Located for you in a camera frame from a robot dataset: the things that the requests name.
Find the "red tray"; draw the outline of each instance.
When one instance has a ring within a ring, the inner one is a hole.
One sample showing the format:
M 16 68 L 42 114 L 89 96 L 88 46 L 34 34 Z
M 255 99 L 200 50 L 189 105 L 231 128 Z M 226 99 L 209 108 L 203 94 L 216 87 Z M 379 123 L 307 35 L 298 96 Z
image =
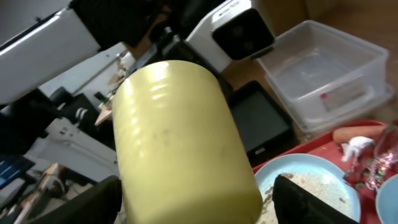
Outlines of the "red tray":
M 352 127 L 352 126 L 377 126 L 383 125 L 385 123 L 379 121 L 355 121 L 352 123 L 344 124 L 344 127 Z M 344 163 L 341 161 L 341 157 L 343 156 L 343 152 L 339 144 L 333 142 L 331 137 L 332 131 L 321 134 L 315 139 L 312 139 L 309 142 L 303 143 L 294 147 L 293 149 L 279 155 L 283 156 L 286 154 L 292 153 L 308 153 L 316 156 L 320 156 L 325 158 L 334 164 L 336 164 L 340 169 L 346 171 L 349 169 L 350 164 Z M 264 164 L 267 162 L 260 164 L 253 168 L 253 172 L 257 172 Z M 363 224 L 379 224 L 381 223 L 376 212 L 376 204 L 374 199 L 365 197 L 363 195 L 359 195 L 359 199 L 361 201 L 361 223 Z

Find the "plastic bin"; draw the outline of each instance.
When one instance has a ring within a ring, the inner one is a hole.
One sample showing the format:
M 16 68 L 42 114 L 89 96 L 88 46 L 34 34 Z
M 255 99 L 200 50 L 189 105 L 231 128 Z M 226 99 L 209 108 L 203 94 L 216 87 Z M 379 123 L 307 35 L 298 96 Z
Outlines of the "plastic bin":
M 300 129 L 335 126 L 388 100 L 389 52 L 340 30 L 305 21 L 258 59 L 267 81 Z

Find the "light blue bowl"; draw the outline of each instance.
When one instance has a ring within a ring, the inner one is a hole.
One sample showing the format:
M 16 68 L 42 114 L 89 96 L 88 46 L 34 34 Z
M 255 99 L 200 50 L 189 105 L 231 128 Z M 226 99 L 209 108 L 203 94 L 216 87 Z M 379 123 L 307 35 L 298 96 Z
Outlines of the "light blue bowl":
M 398 223 L 398 174 L 390 177 L 377 192 L 376 210 L 383 224 Z
M 343 180 L 344 172 L 334 163 L 310 154 L 288 154 L 277 157 L 261 167 L 255 174 L 257 184 L 262 192 L 268 189 L 269 184 L 274 183 L 278 174 L 297 170 L 302 172 L 314 172 L 329 177 L 339 183 L 340 189 L 344 189 L 351 201 L 352 219 L 359 222 L 361 219 L 361 204 L 358 193 Z

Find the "light blue plate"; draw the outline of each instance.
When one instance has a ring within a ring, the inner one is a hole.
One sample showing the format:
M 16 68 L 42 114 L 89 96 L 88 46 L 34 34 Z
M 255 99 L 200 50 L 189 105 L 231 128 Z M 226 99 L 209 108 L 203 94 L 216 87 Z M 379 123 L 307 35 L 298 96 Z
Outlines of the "light blue plate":
M 274 185 L 275 178 L 284 172 L 311 176 L 317 178 L 322 184 L 320 191 L 330 205 L 341 205 L 350 211 L 348 215 L 359 222 L 361 219 L 361 204 L 358 194 L 343 180 L 344 172 L 332 162 L 310 154 L 289 154 L 275 158 L 261 167 L 255 174 L 261 192 L 265 192 Z M 339 199 L 344 198 L 346 205 Z
M 390 177 L 377 192 L 376 210 L 383 224 L 398 223 L 398 175 Z

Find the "wooden floor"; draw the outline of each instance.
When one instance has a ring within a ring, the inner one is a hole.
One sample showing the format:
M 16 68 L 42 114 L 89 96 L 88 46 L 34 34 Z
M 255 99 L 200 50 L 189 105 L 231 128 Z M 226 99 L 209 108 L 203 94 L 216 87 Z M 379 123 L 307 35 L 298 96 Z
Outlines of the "wooden floor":
M 398 90 L 398 1 L 385 4 L 340 4 L 317 19 L 364 40 L 390 50 L 387 63 L 387 81 Z M 275 94 L 264 79 L 265 72 L 255 61 L 245 60 L 231 64 L 223 74 L 235 89 L 251 80 L 257 80 L 274 98 Z M 393 99 L 376 110 L 356 119 L 398 119 L 398 100 Z M 307 138 L 296 127 L 300 138 Z

